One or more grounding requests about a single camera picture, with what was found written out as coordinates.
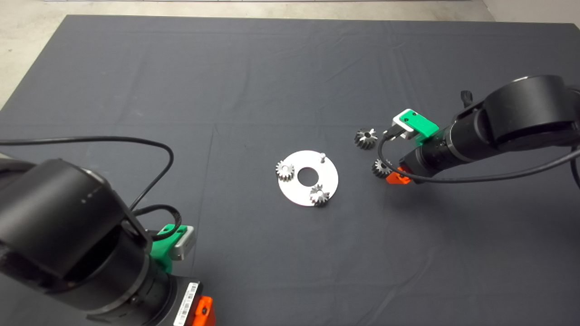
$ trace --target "orange bracket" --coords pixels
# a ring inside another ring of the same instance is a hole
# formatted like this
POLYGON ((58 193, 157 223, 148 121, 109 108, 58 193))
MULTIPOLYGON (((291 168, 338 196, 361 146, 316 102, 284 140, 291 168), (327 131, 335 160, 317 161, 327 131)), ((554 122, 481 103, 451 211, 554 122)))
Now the orange bracket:
POLYGON ((213 299, 208 296, 202 296, 195 309, 195 317, 191 326, 215 326, 216 314, 213 310, 213 299))
MULTIPOLYGON (((403 170, 401 167, 397 168, 397 170, 405 172, 405 170, 403 170)), ((396 172, 389 174, 385 180, 387 180, 387 182, 390 184, 407 184, 411 182, 410 178, 402 176, 396 172)))

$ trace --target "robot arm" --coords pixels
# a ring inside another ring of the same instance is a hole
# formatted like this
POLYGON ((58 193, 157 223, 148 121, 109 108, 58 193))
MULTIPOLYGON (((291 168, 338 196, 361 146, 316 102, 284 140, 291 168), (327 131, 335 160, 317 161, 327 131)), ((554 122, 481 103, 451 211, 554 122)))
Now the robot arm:
MULTIPOLYGON (((466 92, 462 99, 467 108, 450 126, 434 132, 400 160, 399 170, 410 179, 418 176, 417 183, 428 182, 445 169, 508 151, 580 143, 580 90, 566 87, 561 77, 521 78, 482 101, 470 103, 466 92)), ((381 145, 403 134, 395 124, 381 145)), ((404 178, 393 173, 387 180, 400 183, 404 178)))
POLYGON ((200 281, 171 275, 163 260, 187 246, 188 227, 155 242, 136 212, 93 171, 1 159, 0 272, 101 323, 213 325, 200 281))

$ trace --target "white circular plate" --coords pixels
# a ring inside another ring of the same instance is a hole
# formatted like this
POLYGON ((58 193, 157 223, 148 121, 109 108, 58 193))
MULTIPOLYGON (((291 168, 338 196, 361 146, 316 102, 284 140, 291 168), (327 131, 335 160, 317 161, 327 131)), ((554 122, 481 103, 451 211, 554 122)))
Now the white circular plate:
POLYGON ((284 163, 294 166, 294 177, 288 181, 279 179, 278 185, 284 195, 295 204, 314 206, 310 200, 312 186, 307 187, 298 181, 298 172, 304 168, 311 168, 316 171, 318 174, 316 184, 322 185, 322 190, 328 193, 329 198, 336 192, 338 188, 338 171, 328 157, 325 157, 324 162, 321 162, 321 153, 316 151, 297 151, 288 156, 284 163))

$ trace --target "black cylindrical joint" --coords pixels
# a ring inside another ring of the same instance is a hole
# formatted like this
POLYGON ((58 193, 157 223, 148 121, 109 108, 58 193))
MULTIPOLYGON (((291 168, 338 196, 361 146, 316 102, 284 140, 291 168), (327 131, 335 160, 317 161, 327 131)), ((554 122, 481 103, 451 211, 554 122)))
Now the black cylindrical joint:
POLYGON ((171 285, 168 275, 121 227, 116 228, 79 263, 72 279, 78 284, 49 296, 83 310, 90 319, 115 325, 145 325, 165 307, 171 285), (104 256, 100 266, 100 256, 104 256), (86 278, 84 270, 94 270, 86 278))
POLYGON ((407 154, 400 164, 413 174, 431 177, 445 169, 500 153, 488 133, 485 112, 474 111, 438 131, 407 154))
POLYGON ((141 286, 120 306, 105 313, 93 313, 88 319, 114 325, 154 325, 156 318, 175 301, 175 281, 149 260, 141 286))
POLYGON ((567 145, 578 137, 574 102, 559 76, 518 79, 486 97, 484 109, 504 151, 567 145))
POLYGON ((70 287, 48 295, 86 311, 120 305, 145 279, 148 256, 120 227, 115 228, 73 269, 70 287))

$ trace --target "concrete floor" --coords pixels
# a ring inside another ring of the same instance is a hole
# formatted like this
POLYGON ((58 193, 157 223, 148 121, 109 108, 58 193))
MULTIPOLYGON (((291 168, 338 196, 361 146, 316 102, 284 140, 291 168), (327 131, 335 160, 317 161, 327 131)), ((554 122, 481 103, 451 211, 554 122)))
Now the concrete floor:
POLYGON ((493 21, 481 0, 402 2, 44 2, 0 0, 0 108, 67 14, 493 21))

